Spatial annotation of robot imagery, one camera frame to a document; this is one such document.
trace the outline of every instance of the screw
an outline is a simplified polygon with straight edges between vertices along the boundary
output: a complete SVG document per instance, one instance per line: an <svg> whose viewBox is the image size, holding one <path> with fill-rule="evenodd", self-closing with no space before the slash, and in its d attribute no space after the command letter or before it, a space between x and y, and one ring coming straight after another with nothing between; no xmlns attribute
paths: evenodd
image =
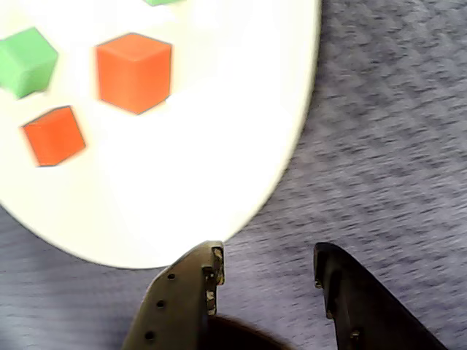
<svg viewBox="0 0 467 350"><path fill-rule="evenodd" d="M358 330L354 330L350 333L350 339L358 340L358 337L360 337L360 332Z"/></svg>

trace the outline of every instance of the orange cube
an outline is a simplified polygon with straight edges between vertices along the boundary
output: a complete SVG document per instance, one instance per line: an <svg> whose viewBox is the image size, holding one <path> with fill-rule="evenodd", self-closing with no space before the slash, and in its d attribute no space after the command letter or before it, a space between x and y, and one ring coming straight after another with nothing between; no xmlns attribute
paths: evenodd
<svg viewBox="0 0 467 350"><path fill-rule="evenodd" d="M70 106L47 112L23 130L40 166L56 166L85 148Z"/></svg>
<svg viewBox="0 0 467 350"><path fill-rule="evenodd" d="M170 94L171 45L126 34L96 48L99 98L140 114Z"/></svg>

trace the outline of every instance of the white surface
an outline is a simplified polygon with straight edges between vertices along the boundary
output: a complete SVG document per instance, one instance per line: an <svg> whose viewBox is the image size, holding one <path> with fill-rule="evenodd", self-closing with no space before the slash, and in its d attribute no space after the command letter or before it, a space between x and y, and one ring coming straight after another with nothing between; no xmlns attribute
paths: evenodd
<svg viewBox="0 0 467 350"><path fill-rule="evenodd" d="M0 0L0 37L30 26L59 59L46 93L0 90L0 203L23 225L95 263L153 268L265 203L306 116L318 0ZM172 95L139 116L96 99L93 46L129 31L174 50ZM88 147L36 167L20 126L69 104Z"/></svg>

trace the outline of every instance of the block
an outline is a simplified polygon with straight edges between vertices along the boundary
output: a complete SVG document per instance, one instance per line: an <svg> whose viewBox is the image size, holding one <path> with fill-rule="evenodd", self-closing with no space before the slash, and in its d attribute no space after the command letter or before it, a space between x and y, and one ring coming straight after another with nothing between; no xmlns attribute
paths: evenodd
<svg viewBox="0 0 467 350"><path fill-rule="evenodd" d="M171 2L177 2L179 0L145 0L149 5L156 6L162 4L170 4Z"/></svg>
<svg viewBox="0 0 467 350"><path fill-rule="evenodd" d="M47 89L58 53L35 28L0 41L0 86L18 98Z"/></svg>
<svg viewBox="0 0 467 350"><path fill-rule="evenodd" d="M171 45L126 34L96 47L99 98L141 114L170 94Z"/></svg>
<svg viewBox="0 0 467 350"><path fill-rule="evenodd" d="M23 130L40 166L56 166L85 148L70 106L52 109Z"/></svg>

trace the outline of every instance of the green block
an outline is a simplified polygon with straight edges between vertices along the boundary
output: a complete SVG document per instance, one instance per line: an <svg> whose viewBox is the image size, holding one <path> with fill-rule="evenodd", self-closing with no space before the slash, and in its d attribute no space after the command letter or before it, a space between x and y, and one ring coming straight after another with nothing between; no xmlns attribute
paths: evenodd
<svg viewBox="0 0 467 350"><path fill-rule="evenodd" d="M145 0L149 5L156 6L162 4L170 4L171 2L176 2L180 0Z"/></svg>
<svg viewBox="0 0 467 350"><path fill-rule="evenodd" d="M58 53L35 28L0 41L0 86L18 98L44 91Z"/></svg>

